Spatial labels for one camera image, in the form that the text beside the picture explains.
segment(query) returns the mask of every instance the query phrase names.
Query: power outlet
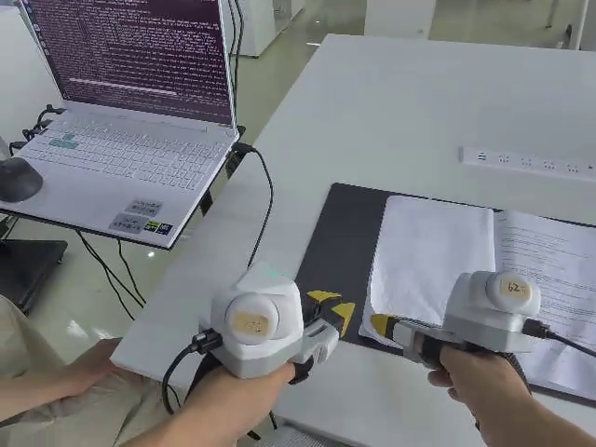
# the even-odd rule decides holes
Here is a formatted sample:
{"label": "power outlet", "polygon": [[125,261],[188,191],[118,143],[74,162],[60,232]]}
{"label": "power outlet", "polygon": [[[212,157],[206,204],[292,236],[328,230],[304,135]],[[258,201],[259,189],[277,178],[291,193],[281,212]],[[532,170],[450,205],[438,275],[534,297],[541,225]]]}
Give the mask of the power outlet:
{"label": "power outlet", "polygon": [[559,160],[533,155],[490,152],[473,147],[462,147],[460,161],[467,165],[513,169],[567,179],[596,182],[596,163],[577,160]]}

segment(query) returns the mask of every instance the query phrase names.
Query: black mouse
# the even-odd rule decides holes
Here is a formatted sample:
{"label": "black mouse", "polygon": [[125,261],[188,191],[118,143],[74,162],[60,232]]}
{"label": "black mouse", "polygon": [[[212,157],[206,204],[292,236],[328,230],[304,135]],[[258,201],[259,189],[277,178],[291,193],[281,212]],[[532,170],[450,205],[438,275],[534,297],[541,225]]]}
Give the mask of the black mouse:
{"label": "black mouse", "polygon": [[44,179],[27,160],[13,156],[0,162],[0,200],[22,202],[41,189]]}

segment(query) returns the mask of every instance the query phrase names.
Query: white table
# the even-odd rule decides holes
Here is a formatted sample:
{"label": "white table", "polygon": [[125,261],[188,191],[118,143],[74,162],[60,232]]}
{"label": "white table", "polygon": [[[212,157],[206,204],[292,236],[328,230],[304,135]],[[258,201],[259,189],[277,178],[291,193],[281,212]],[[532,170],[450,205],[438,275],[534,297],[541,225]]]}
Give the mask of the white table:
{"label": "white table", "polygon": [[[255,144],[276,185],[258,258],[296,274],[333,182],[596,224],[594,183],[457,161],[465,144],[596,162],[594,123],[591,53],[330,35]],[[249,156],[115,352],[117,364],[163,377],[212,296],[243,271],[267,200]],[[188,385],[197,362],[185,361],[174,383]],[[595,410],[538,398],[596,435]],[[345,343],[285,390],[276,412],[355,444],[481,445],[467,410],[428,386],[422,367]]]}

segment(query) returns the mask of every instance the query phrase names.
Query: tiled floor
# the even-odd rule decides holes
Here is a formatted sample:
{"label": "tiled floor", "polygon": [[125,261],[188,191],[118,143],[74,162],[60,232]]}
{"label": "tiled floor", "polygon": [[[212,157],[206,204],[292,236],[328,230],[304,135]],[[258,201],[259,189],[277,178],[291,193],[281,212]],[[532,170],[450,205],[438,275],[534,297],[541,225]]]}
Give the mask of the tiled floor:
{"label": "tiled floor", "polygon": [[[438,0],[430,37],[438,40],[554,47],[574,20],[580,0],[561,2],[555,24],[545,29],[550,0]],[[244,140],[254,142],[279,103],[328,33],[362,34],[366,0],[309,0],[295,22],[258,59],[240,60],[238,122],[248,128]],[[296,132],[307,129],[296,129]],[[219,179],[215,195],[224,186]],[[196,217],[172,253],[126,244],[125,253],[146,297],[170,259],[183,248]],[[64,262],[51,277],[31,320],[65,359],[71,360],[102,337],[123,335],[129,320],[109,288],[103,271],[87,255],[73,231],[20,221],[14,238],[65,239]],[[91,243],[122,277],[124,265],[111,239]],[[129,306],[139,312],[134,303]]]}

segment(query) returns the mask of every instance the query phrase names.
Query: hand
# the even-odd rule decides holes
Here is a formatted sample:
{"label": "hand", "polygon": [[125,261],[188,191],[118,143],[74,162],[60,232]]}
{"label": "hand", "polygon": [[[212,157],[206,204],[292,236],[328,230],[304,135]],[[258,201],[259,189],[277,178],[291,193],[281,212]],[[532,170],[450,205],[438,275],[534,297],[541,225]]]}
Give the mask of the hand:
{"label": "hand", "polygon": [[447,371],[431,372],[428,381],[449,388],[453,399],[467,405],[487,442],[495,430],[503,429],[503,415],[534,403],[525,383],[502,357],[446,346],[440,352],[440,363]]}
{"label": "hand", "polygon": [[110,357],[119,343],[119,338],[100,340],[95,346],[59,372],[59,380],[64,383],[65,389],[68,390],[68,397],[83,394],[103,377],[117,371],[116,366],[110,361]]}
{"label": "hand", "polygon": [[210,372],[181,410],[181,426],[199,421],[206,428],[204,445],[233,445],[271,411],[278,393],[294,378],[292,364],[256,379],[238,379],[225,368]]}

